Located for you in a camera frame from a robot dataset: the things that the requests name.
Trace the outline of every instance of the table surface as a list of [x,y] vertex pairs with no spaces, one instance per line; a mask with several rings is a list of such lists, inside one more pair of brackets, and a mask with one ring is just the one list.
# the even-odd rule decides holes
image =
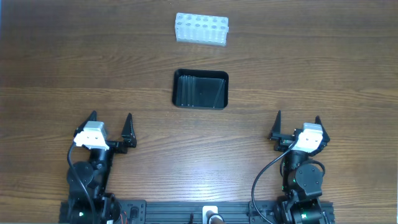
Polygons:
[[[176,42],[177,12],[229,17],[227,46]],[[110,139],[133,114],[137,148],[108,184],[118,198],[248,202],[280,154],[266,136],[282,110],[284,133],[322,118],[331,141],[315,158],[336,221],[395,223],[397,38],[396,1],[3,0],[0,221],[58,221],[68,147],[92,110]],[[178,68],[228,72],[229,105],[176,108]],[[257,199],[281,183],[274,166]]]

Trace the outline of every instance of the black tray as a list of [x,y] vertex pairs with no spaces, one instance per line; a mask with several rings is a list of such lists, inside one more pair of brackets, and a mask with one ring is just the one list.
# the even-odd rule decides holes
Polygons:
[[178,69],[174,73],[173,104],[222,110],[228,104],[228,80],[223,71]]

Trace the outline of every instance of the wooden table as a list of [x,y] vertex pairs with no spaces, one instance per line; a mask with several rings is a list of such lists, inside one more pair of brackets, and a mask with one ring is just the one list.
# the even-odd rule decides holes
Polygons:
[[[177,43],[177,12],[229,17],[227,46]],[[1,23],[0,222],[58,221],[92,110],[110,139],[133,114],[138,146],[115,157],[108,191],[148,201],[248,202],[280,154],[266,139],[277,111],[284,133],[320,115],[336,221],[396,222],[396,1],[3,0]],[[176,108],[178,68],[228,72],[227,108]],[[282,194],[278,169],[258,200]]]

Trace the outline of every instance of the white plastic part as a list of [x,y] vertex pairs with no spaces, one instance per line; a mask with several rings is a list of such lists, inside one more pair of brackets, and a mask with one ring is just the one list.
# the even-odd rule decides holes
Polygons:
[[227,17],[181,12],[175,17],[175,37],[178,42],[225,46],[228,30]]
[[87,121],[83,131],[74,138],[76,146],[86,146],[88,149],[108,150],[109,146],[105,143],[106,130],[105,124],[101,121]]
[[292,150],[311,153],[318,149],[322,139],[322,126],[319,124],[304,123],[303,132],[299,134],[297,144]]

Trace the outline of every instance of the black plastic container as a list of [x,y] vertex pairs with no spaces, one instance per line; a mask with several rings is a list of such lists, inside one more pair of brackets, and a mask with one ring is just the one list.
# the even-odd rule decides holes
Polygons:
[[228,104],[228,80],[223,71],[178,69],[174,73],[173,104],[222,110]]

